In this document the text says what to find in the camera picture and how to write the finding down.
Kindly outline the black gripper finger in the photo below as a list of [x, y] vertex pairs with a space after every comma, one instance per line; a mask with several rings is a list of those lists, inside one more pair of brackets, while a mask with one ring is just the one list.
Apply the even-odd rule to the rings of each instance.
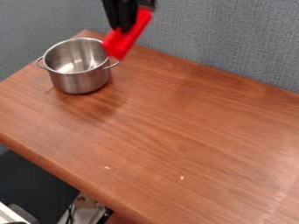
[[119, 26], [123, 33], [127, 33], [136, 23], [137, 1], [117, 0]]
[[101, 0], [107, 13], [107, 20], [112, 29], [119, 27], [117, 22], [117, 0]]

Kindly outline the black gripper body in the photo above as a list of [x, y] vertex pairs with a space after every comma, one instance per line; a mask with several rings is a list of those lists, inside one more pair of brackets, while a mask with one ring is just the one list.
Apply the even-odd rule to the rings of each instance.
[[156, 9], [156, 0], [137, 0], [139, 6], [149, 11]]

